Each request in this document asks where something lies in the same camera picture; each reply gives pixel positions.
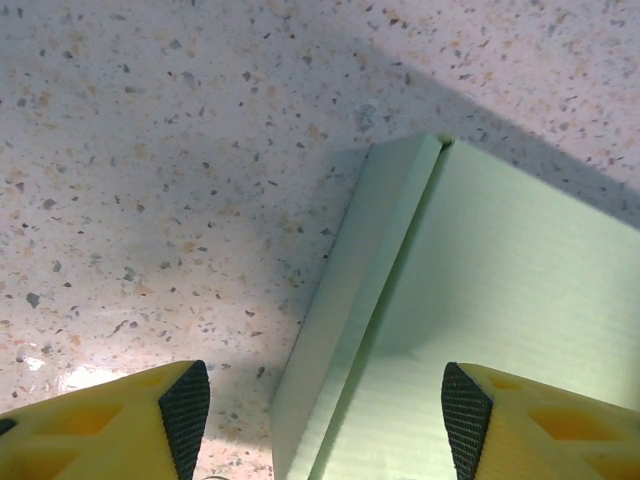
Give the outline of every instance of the terrazzo surface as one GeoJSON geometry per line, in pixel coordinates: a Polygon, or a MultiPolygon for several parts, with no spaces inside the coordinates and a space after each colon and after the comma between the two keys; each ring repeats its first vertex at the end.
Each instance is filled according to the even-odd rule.
{"type": "Polygon", "coordinates": [[[195,479],[271,478],[367,146],[453,133],[638,227],[639,47],[632,0],[0,2],[0,409],[202,358],[195,479]]]}

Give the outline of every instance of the black rubber pad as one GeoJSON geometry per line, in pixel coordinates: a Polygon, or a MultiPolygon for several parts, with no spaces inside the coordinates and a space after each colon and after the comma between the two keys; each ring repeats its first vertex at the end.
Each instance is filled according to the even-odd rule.
{"type": "Polygon", "coordinates": [[[458,480],[473,480],[489,429],[493,401],[456,363],[442,380],[442,413],[458,480]]]}
{"type": "Polygon", "coordinates": [[[191,480],[209,412],[209,376],[197,360],[158,400],[179,480],[191,480]]]}
{"type": "Polygon", "coordinates": [[[5,433],[7,433],[9,430],[11,430],[17,424],[18,424],[18,422],[16,422],[12,418],[0,418],[0,436],[2,436],[5,433]]]}

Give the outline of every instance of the speckled countertop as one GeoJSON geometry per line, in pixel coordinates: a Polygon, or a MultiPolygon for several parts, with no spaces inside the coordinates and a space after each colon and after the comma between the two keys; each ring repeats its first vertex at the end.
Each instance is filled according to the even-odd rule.
{"type": "Polygon", "coordinates": [[[266,409],[366,147],[447,131],[640,226],[640,4],[0,2],[0,409],[203,358],[266,409]]]}

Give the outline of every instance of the box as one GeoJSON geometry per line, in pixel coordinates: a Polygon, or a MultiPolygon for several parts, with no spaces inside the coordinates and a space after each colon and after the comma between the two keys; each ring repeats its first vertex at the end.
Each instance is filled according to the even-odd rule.
{"type": "Polygon", "coordinates": [[[460,141],[374,146],[275,396],[276,480],[456,478],[449,361],[640,406],[640,232],[460,141]]]}

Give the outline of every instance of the yellow 3d-printed part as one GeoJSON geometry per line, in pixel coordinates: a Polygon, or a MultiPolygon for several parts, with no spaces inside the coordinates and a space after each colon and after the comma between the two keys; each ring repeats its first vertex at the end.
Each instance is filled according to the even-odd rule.
{"type": "Polygon", "coordinates": [[[442,409],[459,480],[640,479],[640,413],[450,363],[442,409]]]}
{"type": "Polygon", "coordinates": [[[191,480],[209,410],[202,361],[0,415],[0,480],[191,480]]]}

